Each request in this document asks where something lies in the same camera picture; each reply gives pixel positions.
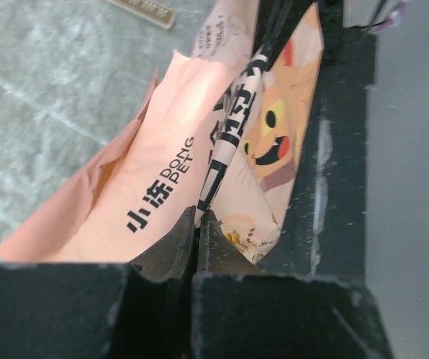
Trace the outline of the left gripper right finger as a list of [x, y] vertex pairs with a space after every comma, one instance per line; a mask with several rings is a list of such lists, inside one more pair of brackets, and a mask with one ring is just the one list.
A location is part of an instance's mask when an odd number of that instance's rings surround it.
[[194, 358], [390, 358], [380, 311], [360, 283], [325, 275], [266, 274], [201, 219], [192, 278]]

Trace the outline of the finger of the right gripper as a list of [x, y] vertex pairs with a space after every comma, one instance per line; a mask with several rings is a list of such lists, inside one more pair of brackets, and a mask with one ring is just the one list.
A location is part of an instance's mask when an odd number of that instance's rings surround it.
[[260, 0], [255, 23], [252, 55], [265, 60], [264, 70], [269, 70], [277, 60], [290, 36], [312, 0]]

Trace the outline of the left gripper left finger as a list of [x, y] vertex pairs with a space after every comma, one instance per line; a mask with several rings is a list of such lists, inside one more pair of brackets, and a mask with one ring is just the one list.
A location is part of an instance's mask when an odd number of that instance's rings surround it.
[[194, 214], [128, 263], [0, 263], [0, 358], [181, 358]]

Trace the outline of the peach cat litter bag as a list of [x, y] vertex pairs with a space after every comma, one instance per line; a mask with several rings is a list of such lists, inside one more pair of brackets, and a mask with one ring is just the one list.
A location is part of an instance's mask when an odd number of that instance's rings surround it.
[[279, 240], [323, 54], [318, 7], [274, 65], [252, 55], [259, 1], [218, 1], [138, 116], [0, 244], [7, 262], [125, 263], [185, 209], [213, 210], [250, 262]]

